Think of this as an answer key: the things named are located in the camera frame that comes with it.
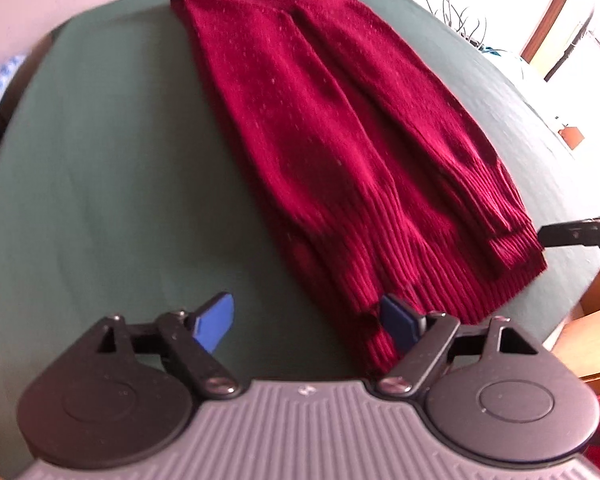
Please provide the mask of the wooden door frame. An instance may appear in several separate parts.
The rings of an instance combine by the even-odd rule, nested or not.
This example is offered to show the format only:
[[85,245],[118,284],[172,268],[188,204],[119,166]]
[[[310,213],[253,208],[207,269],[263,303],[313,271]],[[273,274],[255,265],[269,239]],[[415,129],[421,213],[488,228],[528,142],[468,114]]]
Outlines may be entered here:
[[524,62],[530,64],[534,59],[535,55],[539,52],[543,42],[555,25],[559,15],[562,13],[566,2],[568,0],[550,0],[544,15],[536,26],[535,31],[531,35],[530,39],[524,46],[524,50],[521,51],[520,57]]

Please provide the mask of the dark red knit sweater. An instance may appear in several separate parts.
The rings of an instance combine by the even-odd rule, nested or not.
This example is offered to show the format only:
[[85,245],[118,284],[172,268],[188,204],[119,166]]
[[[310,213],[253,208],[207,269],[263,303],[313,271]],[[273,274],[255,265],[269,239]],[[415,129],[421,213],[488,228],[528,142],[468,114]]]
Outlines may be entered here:
[[379,301],[477,323],[546,267],[475,119],[360,0],[170,0],[234,161],[358,371],[399,352]]

